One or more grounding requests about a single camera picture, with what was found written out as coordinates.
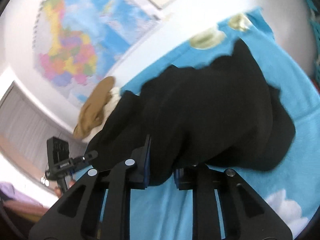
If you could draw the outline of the person's left hand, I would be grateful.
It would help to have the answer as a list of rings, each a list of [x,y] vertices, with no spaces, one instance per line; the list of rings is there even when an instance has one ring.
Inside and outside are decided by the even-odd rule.
[[[74,179],[71,179],[69,184],[68,184],[68,188],[72,187],[75,183],[76,183],[76,181]],[[56,186],[54,188],[54,193],[56,194],[56,196],[58,198],[62,197],[62,195],[63,195],[62,189],[59,186]]]

